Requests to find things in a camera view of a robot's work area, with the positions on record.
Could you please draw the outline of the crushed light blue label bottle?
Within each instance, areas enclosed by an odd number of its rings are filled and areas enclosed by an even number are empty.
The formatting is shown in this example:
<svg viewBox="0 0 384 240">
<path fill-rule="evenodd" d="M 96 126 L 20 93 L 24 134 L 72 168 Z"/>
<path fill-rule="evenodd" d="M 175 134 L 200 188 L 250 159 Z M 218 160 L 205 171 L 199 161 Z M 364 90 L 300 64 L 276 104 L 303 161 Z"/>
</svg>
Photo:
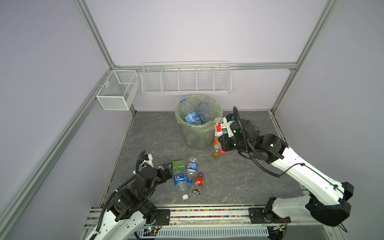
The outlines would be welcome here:
<svg viewBox="0 0 384 240">
<path fill-rule="evenodd" d="M 185 120 L 188 124 L 191 124 L 191 125 L 201 124 L 201 119 L 198 113 L 195 111 L 193 105 L 186 98 L 180 99 L 180 106 L 181 106 L 181 110 L 185 115 Z"/>
</svg>

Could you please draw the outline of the light green label bottle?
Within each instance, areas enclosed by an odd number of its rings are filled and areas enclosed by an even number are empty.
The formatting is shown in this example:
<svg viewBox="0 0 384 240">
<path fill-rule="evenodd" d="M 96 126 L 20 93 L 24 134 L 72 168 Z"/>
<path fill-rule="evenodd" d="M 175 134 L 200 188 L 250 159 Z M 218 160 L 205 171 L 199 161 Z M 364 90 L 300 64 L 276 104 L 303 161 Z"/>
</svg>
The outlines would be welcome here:
<svg viewBox="0 0 384 240">
<path fill-rule="evenodd" d="M 183 161 L 173 161 L 173 172 L 182 172 L 185 169 L 185 164 Z"/>
</svg>

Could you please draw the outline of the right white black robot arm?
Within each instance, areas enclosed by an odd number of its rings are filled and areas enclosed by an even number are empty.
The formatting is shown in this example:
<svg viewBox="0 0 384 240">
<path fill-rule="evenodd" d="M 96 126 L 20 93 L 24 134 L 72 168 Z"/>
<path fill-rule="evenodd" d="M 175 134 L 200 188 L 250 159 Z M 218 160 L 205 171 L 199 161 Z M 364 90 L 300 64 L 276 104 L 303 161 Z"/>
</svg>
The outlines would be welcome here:
<svg viewBox="0 0 384 240">
<path fill-rule="evenodd" d="M 323 225 L 337 227 L 350 217 L 352 206 L 348 201 L 355 189 L 352 184 L 323 174 L 278 136 L 260 135 L 249 120 L 240 117 L 237 107 L 223 121 L 227 132 L 219 136 L 219 142 L 225 152 L 237 151 L 265 173 L 276 178 L 287 174 L 308 190 L 301 197 L 270 198 L 262 211 L 266 222 L 311 217 Z"/>
</svg>

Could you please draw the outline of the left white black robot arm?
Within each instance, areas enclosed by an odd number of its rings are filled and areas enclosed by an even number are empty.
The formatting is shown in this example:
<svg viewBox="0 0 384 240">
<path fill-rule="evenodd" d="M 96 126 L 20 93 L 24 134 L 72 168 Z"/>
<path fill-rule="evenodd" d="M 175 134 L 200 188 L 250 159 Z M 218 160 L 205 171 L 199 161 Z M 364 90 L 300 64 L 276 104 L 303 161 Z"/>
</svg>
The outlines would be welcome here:
<svg viewBox="0 0 384 240">
<path fill-rule="evenodd" d="M 156 222 L 158 208 L 149 200 L 158 185 L 173 177 L 174 163 L 153 167 L 152 155 L 143 150 L 134 175 L 117 187 L 102 208 L 96 227 L 86 240 L 140 239 L 137 231 Z"/>
</svg>

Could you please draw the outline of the red cap cola bottle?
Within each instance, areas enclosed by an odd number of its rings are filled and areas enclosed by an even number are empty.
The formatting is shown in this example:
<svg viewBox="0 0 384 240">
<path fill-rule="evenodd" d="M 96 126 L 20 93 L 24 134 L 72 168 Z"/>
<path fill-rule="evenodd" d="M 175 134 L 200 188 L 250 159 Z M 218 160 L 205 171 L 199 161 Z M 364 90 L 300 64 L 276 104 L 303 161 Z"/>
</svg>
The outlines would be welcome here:
<svg viewBox="0 0 384 240">
<path fill-rule="evenodd" d="M 204 179 L 202 177 L 197 177 L 192 183 L 192 187 L 190 189 L 190 195 L 201 195 L 202 188 L 204 186 Z"/>
</svg>

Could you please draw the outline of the red label scenic bottle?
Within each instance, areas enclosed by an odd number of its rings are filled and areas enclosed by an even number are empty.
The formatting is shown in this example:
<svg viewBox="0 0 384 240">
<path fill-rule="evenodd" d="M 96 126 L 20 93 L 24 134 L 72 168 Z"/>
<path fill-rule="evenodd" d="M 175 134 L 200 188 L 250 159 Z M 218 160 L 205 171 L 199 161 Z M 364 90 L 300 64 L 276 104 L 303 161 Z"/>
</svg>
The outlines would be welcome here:
<svg viewBox="0 0 384 240">
<path fill-rule="evenodd" d="M 218 137 L 218 138 L 220 136 L 222 136 L 223 134 L 227 133 L 227 129 L 224 126 L 223 118 L 215 118 L 215 120 L 214 120 L 214 130 L 215 130 L 215 136 L 214 137 Z M 222 150 L 222 147 L 221 147 L 220 155 L 224 155 L 224 154 L 226 154 L 226 152 L 224 152 Z"/>
</svg>

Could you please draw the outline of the orange label bottle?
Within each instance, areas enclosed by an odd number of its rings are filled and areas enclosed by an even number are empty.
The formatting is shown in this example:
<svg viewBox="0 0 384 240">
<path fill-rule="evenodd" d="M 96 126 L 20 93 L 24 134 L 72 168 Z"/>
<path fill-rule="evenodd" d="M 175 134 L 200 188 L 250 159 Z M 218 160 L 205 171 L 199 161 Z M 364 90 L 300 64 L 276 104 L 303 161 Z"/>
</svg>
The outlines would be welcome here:
<svg viewBox="0 0 384 240">
<path fill-rule="evenodd" d="M 218 140 L 218 137 L 214 137 L 213 148 L 214 148 L 213 157 L 214 158 L 219 158 L 220 157 L 221 145 L 220 145 L 220 142 Z"/>
</svg>

